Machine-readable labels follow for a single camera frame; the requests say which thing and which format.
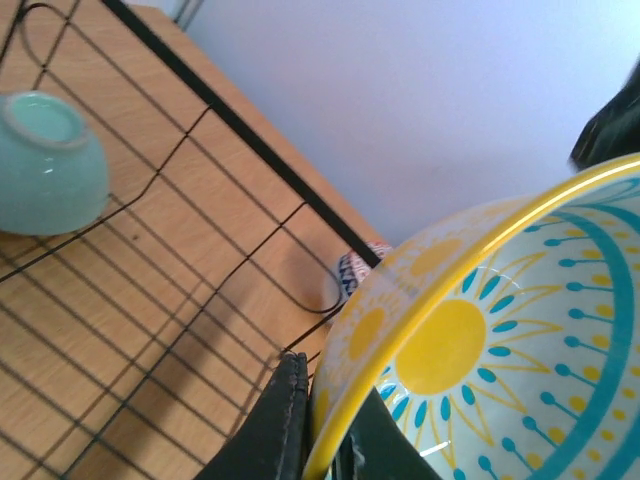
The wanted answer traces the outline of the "yellow patterned bowl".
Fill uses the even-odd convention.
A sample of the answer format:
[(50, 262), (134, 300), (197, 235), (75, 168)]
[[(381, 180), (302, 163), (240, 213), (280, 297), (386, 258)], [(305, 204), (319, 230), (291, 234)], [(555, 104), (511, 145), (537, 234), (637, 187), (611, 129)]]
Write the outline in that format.
[(304, 478), (373, 388), (441, 479), (637, 478), (638, 156), (393, 249), (327, 336)]

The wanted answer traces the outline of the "celadon green bowl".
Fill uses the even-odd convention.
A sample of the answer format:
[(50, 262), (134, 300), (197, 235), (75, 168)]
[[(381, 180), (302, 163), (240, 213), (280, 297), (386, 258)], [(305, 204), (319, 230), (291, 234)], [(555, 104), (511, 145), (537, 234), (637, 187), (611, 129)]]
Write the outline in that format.
[(42, 91), (1, 97), (1, 230), (55, 236), (80, 230), (109, 199), (109, 167), (84, 116)]

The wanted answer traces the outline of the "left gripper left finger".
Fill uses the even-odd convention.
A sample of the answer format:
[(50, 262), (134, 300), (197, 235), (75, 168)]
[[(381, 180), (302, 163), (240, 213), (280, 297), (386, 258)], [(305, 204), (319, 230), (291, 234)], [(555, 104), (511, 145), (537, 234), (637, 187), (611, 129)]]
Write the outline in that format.
[(240, 429), (199, 479), (299, 479), (306, 444), (307, 358), (284, 354)]

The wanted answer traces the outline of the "black wire dish rack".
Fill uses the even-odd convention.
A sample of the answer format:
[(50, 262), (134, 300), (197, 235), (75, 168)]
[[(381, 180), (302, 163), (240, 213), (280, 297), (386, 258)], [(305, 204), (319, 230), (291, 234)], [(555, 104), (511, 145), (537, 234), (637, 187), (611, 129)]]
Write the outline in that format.
[(76, 107), (111, 174), (90, 226), (1, 238), (1, 475), (191, 479), (316, 364), (348, 246), (102, 2), (3, 2), (1, 89)]

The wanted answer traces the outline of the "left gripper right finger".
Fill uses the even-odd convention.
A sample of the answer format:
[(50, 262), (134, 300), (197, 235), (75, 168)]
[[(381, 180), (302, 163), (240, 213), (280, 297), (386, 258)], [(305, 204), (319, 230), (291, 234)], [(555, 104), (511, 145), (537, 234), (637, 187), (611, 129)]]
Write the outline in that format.
[(343, 439), (330, 474), (346, 480), (441, 479), (401, 433), (375, 388)]

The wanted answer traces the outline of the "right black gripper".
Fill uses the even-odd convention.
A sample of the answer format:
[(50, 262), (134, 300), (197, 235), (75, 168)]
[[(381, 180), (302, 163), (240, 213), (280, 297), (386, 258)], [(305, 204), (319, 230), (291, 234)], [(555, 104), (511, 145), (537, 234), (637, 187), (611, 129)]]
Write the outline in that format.
[(584, 126), (569, 156), (580, 172), (639, 152), (639, 65), (619, 92)]

